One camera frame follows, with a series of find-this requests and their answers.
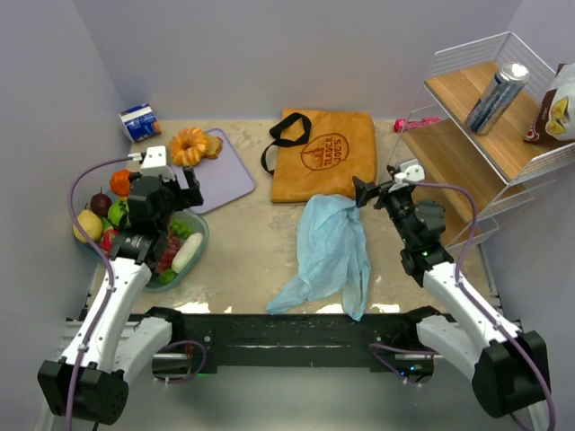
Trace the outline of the brown Trader Joe's tote bag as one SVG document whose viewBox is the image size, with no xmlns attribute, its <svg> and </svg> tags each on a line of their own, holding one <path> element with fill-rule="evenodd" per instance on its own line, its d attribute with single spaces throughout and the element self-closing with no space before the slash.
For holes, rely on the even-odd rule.
<svg viewBox="0 0 575 431">
<path fill-rule="evenodd" d="M 354 198 L 355 177 L 377 178 L 376 130 L 366 112 L 285 109 L 269 133 L 261 167 L 272 177 L 274 204 L 315 195 Z"/>
</svg>

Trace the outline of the light blue plastic bag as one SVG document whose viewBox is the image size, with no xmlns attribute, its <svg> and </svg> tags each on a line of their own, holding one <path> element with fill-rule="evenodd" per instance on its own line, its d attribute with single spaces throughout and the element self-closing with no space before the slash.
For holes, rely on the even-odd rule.
<svg viewBox="0 0 575 431">
<path fill-rule="evenodd" d="M 367 236 L 354 200 L 315 195 L 296 229 L 297 273 L 266 306 L 280 314 L 341 293 L 341 308 L 360 321 L 367 308 L 371 265 Z"/>
</svg>

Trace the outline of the blue silver drink can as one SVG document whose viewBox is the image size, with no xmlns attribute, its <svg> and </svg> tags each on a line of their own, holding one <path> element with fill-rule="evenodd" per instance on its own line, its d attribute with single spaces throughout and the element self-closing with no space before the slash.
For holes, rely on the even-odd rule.
<svg viewBox="0 0 575 431">
<path fill-rule="evenodd" d="M 478 135 L 488 134 L 530 78 L 528 68 L 518 62 L 500 65 L 491 82 L 468 114 L 465 125 Z"/>
</svg>

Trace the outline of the brown white chips bag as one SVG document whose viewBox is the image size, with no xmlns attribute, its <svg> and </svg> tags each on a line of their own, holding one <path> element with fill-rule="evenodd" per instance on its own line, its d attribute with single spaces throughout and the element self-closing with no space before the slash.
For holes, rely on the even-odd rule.
<svg viewBox="0 0 575 431">
<path fill-rule="evenodd" d="M 575 65 L 559 64 L 530 126 L 525 143 L 567 145 L 574 142 Z"/>
</svg>

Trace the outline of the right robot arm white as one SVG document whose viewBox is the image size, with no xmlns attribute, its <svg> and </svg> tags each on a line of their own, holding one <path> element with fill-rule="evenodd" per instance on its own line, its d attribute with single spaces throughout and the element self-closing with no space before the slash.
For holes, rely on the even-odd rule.
<svg viewBox="0 0 575 431">
<path fill-rule="evenodd" d="M 416 324 L 419 342 L 465 375 L 483 410 L 493 418 L 546 402 L 549 429 L 556 427 L 547 348 L 535 331 L 524 332 L 479 295 L 443 247 L 445 209 L 433 200 L 414 202 L 415 181 L 395 177 L 376 185 L 354 178 L 356 204 L 370 199 L 385 209 L 400 235 L 406 274 L 447 308 L 452 321 L 432 314 Z"/>
</svg>

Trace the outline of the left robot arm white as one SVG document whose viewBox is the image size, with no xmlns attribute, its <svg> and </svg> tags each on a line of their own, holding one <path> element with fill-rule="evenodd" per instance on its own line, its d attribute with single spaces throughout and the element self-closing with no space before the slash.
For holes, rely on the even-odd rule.
<svg viewBox="0 0 575 431">
<path fill-rule="evenodd" d="M 128 220 L 119 227 L 111 250 L 97 248 L 106 273 L 81 327 L 56 361 L 46 360 L 38 382 L 56 416 L 96 426 L 118 421 L 134 378 L 155 353 L 186 346 L 202 358 L 206 348 L 186 339 L 183 315 L 172 309 L 149 311 L 127 340 L 121 338 L 134 302 L 150 281 L 168 245 L 173 215 L 202 205 L 191 167 L 172 179 L 145 171 L 128 176 Z"/>
</svg>

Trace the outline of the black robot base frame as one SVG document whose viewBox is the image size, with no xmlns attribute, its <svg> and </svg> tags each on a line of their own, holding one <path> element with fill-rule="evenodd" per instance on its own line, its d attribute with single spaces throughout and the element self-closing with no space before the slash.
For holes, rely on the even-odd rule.
<svg viewBox="0 0 575 431">
<path fill-rule="evenodd" d="M 423 382 L 433 374 L 434 365 L 428 348 L 417 339 L 416 324 L 437 313 L 424 306 L 406 313 L 366 314 L 353 321 L 345 314 L 186 314 L 152 307 L 130 320 L 165 318 L 172 324 L 171 342 L 197 343 L 167 348 L 168 357 L 153 363 L 154 370 L 168 376 L 186 365 L 202 374 L 214 374 L 221 367 L 385 372 L 390 365 Z"/>
</svg>

